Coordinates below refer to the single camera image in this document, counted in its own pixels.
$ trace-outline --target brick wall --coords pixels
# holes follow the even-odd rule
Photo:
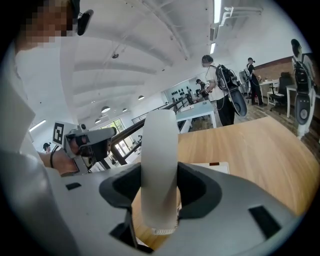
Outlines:
[[[317,63],[313,56],[308,53],[309,58],[311,59],[313,63],[313,69],[315,72],[315,84],[318,88],[318,94],[320,94],[320,73],[317,66]],[[289,72],[293,78],[293,67],[292,67],[292,57],[286,57],[282,59],[278,59],[266,64],[262,64],[255,67],[258,75],[262,77],[262,80],[265,80],[266,78],[268,80],[272,79],[279,79],[282,72]],[[296,100],[296,92],[291,91],[290,92],[290,105],[294,106]],[[315,107],[314,107],[314,114],[315,117],[320,119],[320,99],[315,99]]]

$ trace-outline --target ceiling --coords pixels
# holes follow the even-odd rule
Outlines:
[[[224,7],[256,2],[222,0],[220,20]],[[65,122],[78,121],[92,128],[103,106],[111,108],[109,119],[121,115],[124,108],[130,111],[138,104],[139,95],[149,97],[197,75],[193,68],[200,67],[201,57],[210,52],[214,0],[81,0],[80,11],[88,9],[94,14],[85,34],[69,38],[60,48],[60,71],[48,66],[53,63],[49,60],[54,50],[47,62],[43,53],[38,53],[38,60],[43,58],[42,63],[38,61],[40,66],[59,72],[60,77],[48,84],[27,84],[28,101],[36,112],[33,124],[50,118],[54,122],[65,115]],[[226,42],[245,21],[226,21],[215,40],[214,56],[228,50]],[[118,58],[112,58],[114,54],[119,54]],[[184,66],[190,70],[185,71],[187,77],[177,76]],[[41,75],[46,81],[46,73]],[[51,131],[42,140],[50,136]]]
[[[222,8],[248,2],[222,0]],[[74,60],[79,122],[91,126],[105,105],[116,110],[108,112],[111,118],[120,115],[138,103],[139,87],[176,64],[199,58],[199,49],[208,53],[213,8],[213,0],[81,0],[81,11],[93,9],[94,15]],[[114,53],[119,57],[113,59]]]

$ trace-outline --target black chair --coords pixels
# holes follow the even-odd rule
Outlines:
[[[278,111],[279,115],[287,112],[287,86],[292,86],[294,81],[289,72],[282,72],[279,78],[279,90],[277,94],[271,94],[270,97],[275,101],[275,107],[272,107],[270,111]]]

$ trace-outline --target window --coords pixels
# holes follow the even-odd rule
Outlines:
[[[124,124],[122,123],[121,119],[117,119],[111,123],[108,123],[107,125],[101,127],[100,129],[110,128],[110,127],[114,127],[116,129],[117,134],[121,133],[122,131],[124,131],[126,129]],[[125,138],[124,140],[121,140],[118,144],[115,145],[115,148],[119,151],[119,153],[123,157],[127,153],[129,153],[133,147],[134,147],[133,141],[130,136]]]

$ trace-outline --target floor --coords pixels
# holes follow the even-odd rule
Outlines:
[[[221,121],[218,115],[217,106],[215,103],[212,103],[214,106],[214,115],[215,115],[215,121],[216,126],[221,127]],[[294,110],[290,110],[290,118],[287,118],[287,108],[283,109],[277,109],[277,110],[271,110],[273,105],[268,105],[266,107],[259,107],[259,106],[252,106],[251,104],[247,104],[247,114],[246,116],[238,116],[235,115],[234,117],[234,123],[242,123],[246,121],[256,120],[260,118],[264,118],[267,116],[270,116],[280,122],[283,126],[285,126],[289,131],[291,131],[293,134],[297,135],[297,128],[298,123],[295,121],[295,114]],[[192,128],[189,132],[195,132],[205,129],[213,128],[213,125],[210,122],[209,116],[204,117],[198,117],[192,120]],[[320,138],[320,123],[316,120],[312,120],[309,133],[307,133],[301,141],[306,145],[306,147],[312,152],[314,157],[317,159],[317,161],[320,163],[320,144],[319,144],[319,138]]]

